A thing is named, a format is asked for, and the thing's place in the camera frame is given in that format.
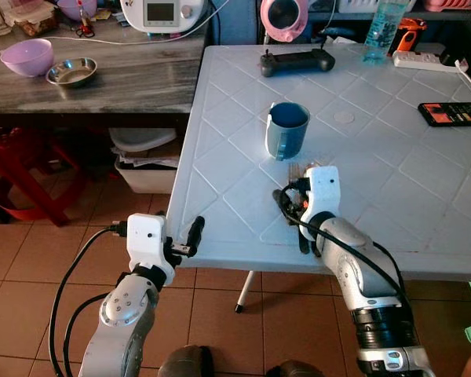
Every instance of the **game controller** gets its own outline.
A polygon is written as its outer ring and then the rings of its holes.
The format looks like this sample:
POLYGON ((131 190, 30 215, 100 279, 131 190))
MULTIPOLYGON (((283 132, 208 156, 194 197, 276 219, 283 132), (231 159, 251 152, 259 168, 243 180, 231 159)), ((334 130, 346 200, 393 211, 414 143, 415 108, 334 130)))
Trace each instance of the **game controller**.
POLYGON ((335 58, 324 49, 312 49, 306 53, 284 53, 274 55, 269 53, 268 49, 265 55, 260 57, 261 74, 265 77, 271 77, 278 71, 287 71, 294 69, 317 68, 326 72, 335 65, 335 58))

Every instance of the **shelf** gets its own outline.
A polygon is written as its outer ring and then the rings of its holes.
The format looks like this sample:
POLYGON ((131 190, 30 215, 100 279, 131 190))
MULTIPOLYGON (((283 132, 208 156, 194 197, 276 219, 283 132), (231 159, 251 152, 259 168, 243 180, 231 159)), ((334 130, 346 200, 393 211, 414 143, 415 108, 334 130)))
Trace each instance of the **shelf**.
MULTIPOLYGON (((330 12, 309 12, 309 21, 328 21, 330 12)), ((443 12, 429 12, 422 4, 416 4, 411 12, 405 13, 405 17, 421 18, 426 21, 471 21, 471 10, 444 10, 443 12)), ((335 12, 333 20, 338 21, 362 21, 372 20, 373 13, 338 13, 335 12)))

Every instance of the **purple bowl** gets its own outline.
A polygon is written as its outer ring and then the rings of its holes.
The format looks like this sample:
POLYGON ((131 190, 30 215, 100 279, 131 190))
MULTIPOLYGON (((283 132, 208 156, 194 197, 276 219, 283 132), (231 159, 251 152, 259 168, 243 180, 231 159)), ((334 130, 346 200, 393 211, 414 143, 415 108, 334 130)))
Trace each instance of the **purple bowl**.
MULTIPOLYGON (((65 16, 71 18, 74 21, 80 21, 80 8, 77 0, 59 0, 57 6, 60 7, 61 12, 65 16)), ((92 17, 97 11, 97 0, 82 0, 82 6, 84 10, 92 17)))
POLYGON ((2 51, 0 60, 18 75, 42 76, 53 66, 53 46, 46 39, 29 39, 2 51))

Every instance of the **power strip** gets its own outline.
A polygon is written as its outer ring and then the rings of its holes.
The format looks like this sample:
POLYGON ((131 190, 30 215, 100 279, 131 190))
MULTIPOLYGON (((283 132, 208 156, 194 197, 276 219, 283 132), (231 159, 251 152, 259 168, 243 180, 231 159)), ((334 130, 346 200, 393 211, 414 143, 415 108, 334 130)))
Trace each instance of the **power strip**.
MULTIPOLYGON (((416 53, 414 51, 395 51, 392 62, 399 68, 425 69, 427 71, 441 71, 457 73, 457 67, 441 64, 440 56, 435 53, 416 53)), ((469 66, 466 59, 461 61, 460 70, 466 72, 469 66)))

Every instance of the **blue mug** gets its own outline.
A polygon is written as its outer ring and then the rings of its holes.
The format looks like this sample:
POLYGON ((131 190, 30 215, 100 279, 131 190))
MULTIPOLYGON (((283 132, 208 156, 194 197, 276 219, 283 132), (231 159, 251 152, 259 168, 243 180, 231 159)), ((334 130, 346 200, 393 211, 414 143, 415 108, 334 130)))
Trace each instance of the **blue mug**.
POLYGON ((278 161, 296 156, 304 142, 309 120, 309 110, 300 104, 272 104, 265 133, 267 152, 278 161))

